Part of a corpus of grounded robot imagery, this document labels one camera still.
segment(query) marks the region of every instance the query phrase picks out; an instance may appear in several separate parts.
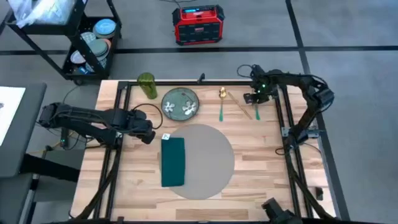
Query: gold spoon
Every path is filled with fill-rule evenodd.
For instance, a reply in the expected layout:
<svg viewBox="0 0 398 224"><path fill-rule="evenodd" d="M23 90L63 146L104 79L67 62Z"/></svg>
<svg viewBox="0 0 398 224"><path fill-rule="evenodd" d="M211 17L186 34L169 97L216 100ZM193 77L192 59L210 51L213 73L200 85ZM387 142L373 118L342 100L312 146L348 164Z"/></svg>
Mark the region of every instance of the gold spoon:
<svg viewBox="0 0 398 224"><path fill-rule="evenodd" d="M221 87L220 89L220 93L218 94L218 96L221 98L221 109L220 109L220 121L223 121L223 102L224 102L224 98L226 98L226 90L224 87Z"/></svg>

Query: green plate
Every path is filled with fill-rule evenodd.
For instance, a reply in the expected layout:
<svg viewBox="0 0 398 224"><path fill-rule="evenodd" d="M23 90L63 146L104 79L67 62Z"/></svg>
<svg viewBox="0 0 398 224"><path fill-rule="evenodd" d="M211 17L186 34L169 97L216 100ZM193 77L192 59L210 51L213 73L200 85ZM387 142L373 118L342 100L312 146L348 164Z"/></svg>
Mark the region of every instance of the green plate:
<svg viewBox="0 0 398 224"><path fill-rule="evenodd" d="M199 110L197 94L188 88L174 88L162 99L162 111L174 121L186 121L194 117Z"/></svg>

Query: gray placemat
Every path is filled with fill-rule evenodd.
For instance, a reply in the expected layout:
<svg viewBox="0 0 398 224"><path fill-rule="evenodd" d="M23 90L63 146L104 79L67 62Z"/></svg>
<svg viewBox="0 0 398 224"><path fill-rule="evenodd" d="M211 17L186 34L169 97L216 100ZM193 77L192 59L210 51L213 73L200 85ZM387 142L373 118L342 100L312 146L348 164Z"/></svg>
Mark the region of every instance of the gray placemat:
<svg viewBox="0 0 398 224"><path fill-rule="evenodd" d="M187 199L206 199L220 193L234 173L234 152L219 130L191 124L171 134L185 140L185 184L170 189Z"/></svg>

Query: black metal cart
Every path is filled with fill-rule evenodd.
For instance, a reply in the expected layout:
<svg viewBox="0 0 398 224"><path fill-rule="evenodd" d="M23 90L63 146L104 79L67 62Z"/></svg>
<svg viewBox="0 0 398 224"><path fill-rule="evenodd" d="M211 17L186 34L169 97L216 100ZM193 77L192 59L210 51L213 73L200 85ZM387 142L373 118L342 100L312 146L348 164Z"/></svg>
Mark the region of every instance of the black metal cart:
<svg viewBox="0 0 398 224"><path fill-rule="evenodd" d="M17 33L25 42L27 42L44 60L46 60L64 79L73 80L76 85L81 85L83 80L104 80L109 77L111 70L114 50L118 44L118 39L121 38L122 23L114 8L112 0L106 0L113 17L87 17L84 13L87 0L75 0L75 4L71 10L68 21L65 25L53 24L32 24L19 28L16 25L16 18L14 14L6 19L6 24ZM111 48L107 57L105 67L102 67L96 56L92 53L87 43L80 36L83 32L92 31L94 25L102 19L112 19L116 23L114 37L111 38ZM65 35L70 40L71 47L69 48L67 57L60 68L28 35ZM78 67L70 61L70 56L74 51L78 50L85 60L91 65L94 73L82 74Z"/></svg>

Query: red power station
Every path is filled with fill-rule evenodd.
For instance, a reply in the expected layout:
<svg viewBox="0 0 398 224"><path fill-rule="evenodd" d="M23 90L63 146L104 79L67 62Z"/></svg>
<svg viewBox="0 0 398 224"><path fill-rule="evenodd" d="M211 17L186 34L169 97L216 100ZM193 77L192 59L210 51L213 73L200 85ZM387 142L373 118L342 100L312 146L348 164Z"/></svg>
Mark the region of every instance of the red power station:
<svg viewBox="0 0 398 224"><path fill-rule="evenodd" d="M184 7L173 12L179 45L208 44L223 38L224 10L219 5Z"/></svg>

